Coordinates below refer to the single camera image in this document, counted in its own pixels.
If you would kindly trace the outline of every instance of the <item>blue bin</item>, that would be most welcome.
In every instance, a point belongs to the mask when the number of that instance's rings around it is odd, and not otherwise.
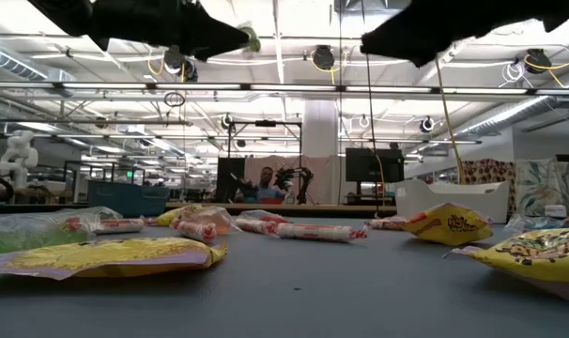
[[[88,181],[88,205],[108,207],[124,217],[159,216],[170,198],[170,189],[130,183]]]

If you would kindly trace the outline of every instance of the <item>yellow snack bag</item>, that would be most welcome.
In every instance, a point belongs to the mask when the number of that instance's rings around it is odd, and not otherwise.
[[[569,229],[539,230],[483,250],[454,249],[569,300]]]
[[[63,280],[135,277],[172,270],[205,269],[228,252],[185,238],[131,238],[55,245],[0,254],[0,273]]]
[[[157,218],[156,222],[157,225],[160,226],[170,226],[174,219],[178,217],[182,213],[193,213],[198,209],[201,209],[201,205],[188,205],[184,207],[175,208],[174,210],[170,210],[164,212],[160,217]]]
[[[490,221],[480,213],[452,203],[428,209],[404,224],[417,238],[461,245],[493,235]]]

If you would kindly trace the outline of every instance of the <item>person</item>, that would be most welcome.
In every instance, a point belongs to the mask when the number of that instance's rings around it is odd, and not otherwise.
[[[259,186],[257,187],[257,202],[262,203],[263,198],[285,198],[285,194],[271,188],[270,183],[274,171],[270,167],[264,167],[259,177]]]

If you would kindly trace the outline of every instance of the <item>computer screen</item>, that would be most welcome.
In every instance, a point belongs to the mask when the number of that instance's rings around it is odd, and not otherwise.
[[[377,155],[382,163],[386,183],[404,180],[404,155],[401,150],[377,149]],[[346,149],[347,182],[379,182],[380,180],[380,166],[372,149]]]

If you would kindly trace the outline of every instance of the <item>gray table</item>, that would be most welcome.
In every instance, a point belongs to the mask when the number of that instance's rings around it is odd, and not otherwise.
[[[483,243],[506,237],[495,230]],[[205,271],[0,276],[0,337],[569,337],[569,302],[467,257],[442,259],[448,247],[410,234],[373,231],[353,245],[247,233],[228,242],[230,254]]]

